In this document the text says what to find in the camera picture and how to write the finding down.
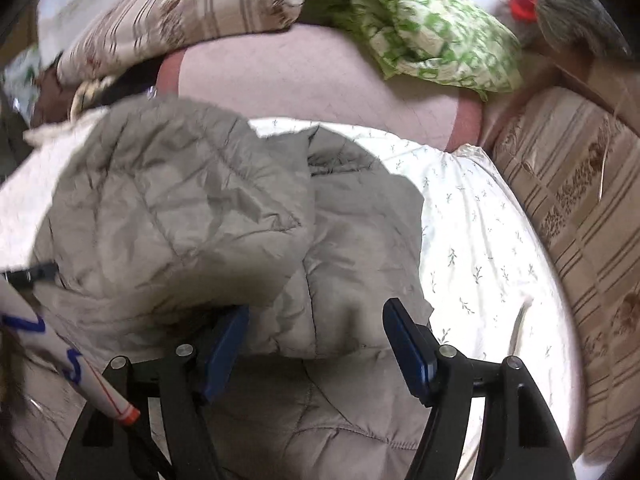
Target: brown patterned cushion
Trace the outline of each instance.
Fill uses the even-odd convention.
[[[494,161],[573,309],[587,384],[584,452],[612,458],[640,414],[640,139],[594,103],[551,88],[505,127]]]
[[[298,17],[303,2],[122,0],[63,52],[58,79],[65,86],[79,84],[198,41],[284,28]]]

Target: white bedsheet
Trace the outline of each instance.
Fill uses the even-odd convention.
[[[102,116],[35,130],[43,143],[0,188],[0,269],[26,266],[58,176]],[[310,121],[250,121],[260,136]],[[424,196],[420,280],[433,332],[471,358],[519,355],[570,450],[581,435],[582,370],[572,318],[555,271],[520,205],[480,148],[443,153],[361,126],[324,124],[411,180]],[[458,477],[470,479],[482,425],[475,399]]]

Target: gray puffer jacket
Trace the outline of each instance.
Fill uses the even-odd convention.
[[[323,128],[258,138],[238,115],[175,98],[115,105],[63,173],[34,257],[57,283],[47,321],[100,369],[145,360],[202,322],[252,307],[222,399],[206,412],[230,478],[401,479],[427,411],[382,327],[418,279],[422,197]],[[52,479],[82,401],[34,356],[14,354],[12,435]]]

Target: green floral pillow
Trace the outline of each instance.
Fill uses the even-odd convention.
[[[405,73],[483,97],[521,83],[517,38],[471,0],[334,0],[330,17],[370,47],[386,77]]]

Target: red stripe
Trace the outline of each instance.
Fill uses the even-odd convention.
[[[107,391],[107,389],[104,387],[104,384],[102,384],[102,381],[104,380],[102,378],[102,376],[99,376],[96,371],[94,370],[94,368],[87,363],[89,370],[92,371],[92,373],[94,374],[95,378],[98,379],[98,384],[100,384],[100,387],[102,388],[102,390],[104,391],[104,394],[107,396],[107,399],[109,399],[109,401],[111,402],[111,405],[114,407],[114,409],[116,410],[116,412],[118,412],[118,416],[122,416],[122,412],[118,409],[118,407],[116,406],[116,403],[113,402],[113,397],[110,396],[109,392]]]
[[[454,152],[463,144],[478,145],[482,128],[482,101],[477,92],[460,88],[458,111],[445,152]]]
[[[166,94],[178,94],[178,83],[180,81],[180,66],[182,65],[182,58],[186,53],[185,50],[179,50],[173,54],[169,54],[164,58],[160,70],[158,71],[158,78],[156,79],[156,90],[158,95]]]
[[[123,426],[132,426],[140,418],[140,410],[130,404],[124,415],[118,417],[118,422]]]

